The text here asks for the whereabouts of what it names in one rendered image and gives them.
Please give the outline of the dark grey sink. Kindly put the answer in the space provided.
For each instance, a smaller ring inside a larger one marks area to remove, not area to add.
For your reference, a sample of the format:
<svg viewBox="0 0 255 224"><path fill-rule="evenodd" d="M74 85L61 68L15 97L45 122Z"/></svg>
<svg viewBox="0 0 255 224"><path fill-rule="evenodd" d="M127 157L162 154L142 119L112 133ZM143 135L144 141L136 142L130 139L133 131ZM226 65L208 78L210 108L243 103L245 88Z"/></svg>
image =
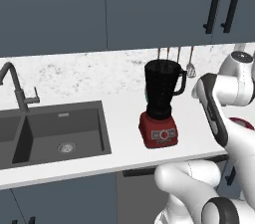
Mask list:
<svg viewBox="0 0 255 224"><path fill-rule="evenodd" d="M0 111L0 170L111 152L100 101Z"/></svg>

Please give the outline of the grey-blue wall cupboard door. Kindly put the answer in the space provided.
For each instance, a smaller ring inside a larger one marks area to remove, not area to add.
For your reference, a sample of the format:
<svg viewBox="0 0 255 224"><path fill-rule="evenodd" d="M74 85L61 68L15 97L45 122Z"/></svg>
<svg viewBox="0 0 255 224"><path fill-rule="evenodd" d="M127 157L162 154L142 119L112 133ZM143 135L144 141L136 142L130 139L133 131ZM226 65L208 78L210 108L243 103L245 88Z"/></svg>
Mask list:
<svg viewBox="0 0 255 224"><path fill-rule="evenodd" d="M212 0L106 0L108 48L208 45Z"/></svg>
<svg viewBox="0 0 255 224"><path fill-rule="evenodd" d="M0 57L106 48L105 0L0 0Z"/></svg>
<svg viewBox="0 0 255 224"><path fill-rule="evenodd" d="M226 20L230 1L219 1L211 43L255 42L255 0L238 0L230 32L223 32L221 24Z"/></svg>

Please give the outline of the hanging slotted metal spatula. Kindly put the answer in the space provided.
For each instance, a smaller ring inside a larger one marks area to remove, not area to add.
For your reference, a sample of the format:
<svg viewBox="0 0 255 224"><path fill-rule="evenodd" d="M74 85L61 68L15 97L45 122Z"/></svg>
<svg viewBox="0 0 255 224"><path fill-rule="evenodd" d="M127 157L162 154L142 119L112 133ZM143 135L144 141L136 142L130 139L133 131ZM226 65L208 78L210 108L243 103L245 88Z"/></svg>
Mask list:
<svg viewBox="0 0 255 224"><path fill-rule="evenodd" d="M195 71L195 67L192 64L192 55L193 55L193 50L194 47L191 47L190 49L190 55L189 55L189 61L188 64L186 65L186 70L187 70L187 76L191 79L196 77L196 71Z"/></svg>

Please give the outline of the dark grey tap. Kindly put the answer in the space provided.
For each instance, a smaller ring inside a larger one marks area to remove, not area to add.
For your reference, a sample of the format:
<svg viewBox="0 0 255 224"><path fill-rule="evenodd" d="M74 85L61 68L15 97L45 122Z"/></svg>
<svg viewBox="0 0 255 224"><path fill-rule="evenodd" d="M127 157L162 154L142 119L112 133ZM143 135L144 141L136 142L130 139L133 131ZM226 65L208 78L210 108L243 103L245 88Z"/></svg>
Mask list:
<svg viewBox="0 0 255 224"><path fill-rule="evenodd" d="M10 72L10 74L11 74L11 78L12 78L13 85L14 85L14 93L15 93L16 101L18 103L20 112L22 112L22 113L28 112L29 104L38 104L40 102L40 98L38 96L38 93L36 92L37 89L34 89L34 91L36 93L33 98L27 98L25 96L25 93L24 93L23 89L21 88L16 69L11 62L6 62L3 65L3 67L0 69L0 86L3 85L3 80L4 80L7 72Z"/></svg>

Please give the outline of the grey dishwasher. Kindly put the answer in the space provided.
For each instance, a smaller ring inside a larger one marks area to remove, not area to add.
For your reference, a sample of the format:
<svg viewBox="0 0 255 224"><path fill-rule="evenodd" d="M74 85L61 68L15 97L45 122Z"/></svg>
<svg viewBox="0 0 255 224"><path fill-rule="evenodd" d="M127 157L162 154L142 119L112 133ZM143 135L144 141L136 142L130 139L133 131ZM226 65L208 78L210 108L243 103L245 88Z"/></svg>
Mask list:
<svg viewBox="0 0 255 224"><path fill-rule="evenodd" d="M153 175L117 174L118 224L202 224L206 202L218 195L218 163L209 160L169 162Z"/></svg>

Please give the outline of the red blender with black jug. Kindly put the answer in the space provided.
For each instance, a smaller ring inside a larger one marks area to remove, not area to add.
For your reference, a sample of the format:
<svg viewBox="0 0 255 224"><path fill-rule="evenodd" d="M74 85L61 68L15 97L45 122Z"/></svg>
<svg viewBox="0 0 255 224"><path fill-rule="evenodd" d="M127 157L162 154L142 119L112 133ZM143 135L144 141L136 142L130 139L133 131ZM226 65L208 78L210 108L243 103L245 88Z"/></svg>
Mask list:
<svg viewBox="0 0 255 224"><path fill-rule="evenodd" d="M139 131L147 148L173 146L178 131L172 116L171 100L184 93L185 71L171 60L152 60L144 66L146 111L139 117Z"/></svg>

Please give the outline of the grey-blue base cupboard door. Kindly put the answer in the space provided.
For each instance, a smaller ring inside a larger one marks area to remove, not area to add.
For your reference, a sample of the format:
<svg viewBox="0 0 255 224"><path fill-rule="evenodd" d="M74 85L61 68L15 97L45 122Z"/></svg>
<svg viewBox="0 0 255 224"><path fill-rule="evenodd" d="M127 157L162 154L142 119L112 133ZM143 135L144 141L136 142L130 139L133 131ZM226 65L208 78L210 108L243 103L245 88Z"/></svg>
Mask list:
<svg viewBox="0 0 255 224"><path fill-rule="evenodd" d="M117 180L114 173L13 189L33 224L117 224Z"/></svg>
<svg viewBox="0 0 255 224"><path fill-rule="evenodd" d="M232 162L230 160L221 161L218 163L218 167L221 171L221 180L216 188L217 193L223 197L238 199L241 194L241 188L237 179L237 175L235 176L235 179L230 186L227 185L225 180L225 177L231 173L233 168Z"/></svg>
<svg viewBox="0 0 255 224"><path fill-rule="evenodd" d="M0 190L0 224L25 224L14 197L9 189Z"/></svg>

